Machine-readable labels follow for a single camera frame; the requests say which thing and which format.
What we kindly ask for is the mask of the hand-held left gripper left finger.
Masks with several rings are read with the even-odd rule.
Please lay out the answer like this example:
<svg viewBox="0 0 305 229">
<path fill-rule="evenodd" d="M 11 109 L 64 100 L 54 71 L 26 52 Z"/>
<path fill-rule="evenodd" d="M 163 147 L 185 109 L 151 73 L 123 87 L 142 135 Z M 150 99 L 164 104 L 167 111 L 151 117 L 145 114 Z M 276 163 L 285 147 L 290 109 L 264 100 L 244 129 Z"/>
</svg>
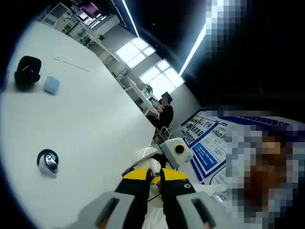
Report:
<svg viewBox="0 0 305 229">
<path fill-rule="evenodd" d="M 114 191 L 86 205 L 69 229 L 141 229 L 147 213 L 151 170 L 141 168 L 123 176 Z"/>
</svg>

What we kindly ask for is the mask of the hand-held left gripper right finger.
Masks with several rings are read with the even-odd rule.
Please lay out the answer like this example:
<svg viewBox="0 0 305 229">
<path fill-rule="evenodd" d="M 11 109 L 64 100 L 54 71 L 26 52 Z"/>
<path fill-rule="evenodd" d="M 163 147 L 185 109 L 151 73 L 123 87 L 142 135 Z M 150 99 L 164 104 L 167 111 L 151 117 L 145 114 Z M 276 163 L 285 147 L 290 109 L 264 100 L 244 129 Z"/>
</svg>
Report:
<svg viewBox="0 0 305 229">
<path fill-rule="evenodd" d="M 195 191 L 186 174 L 160 171 L 163 212 L 170 229 L 234 229 L 235 222 L 224 206 L 205 192 Z"/>
</svg>

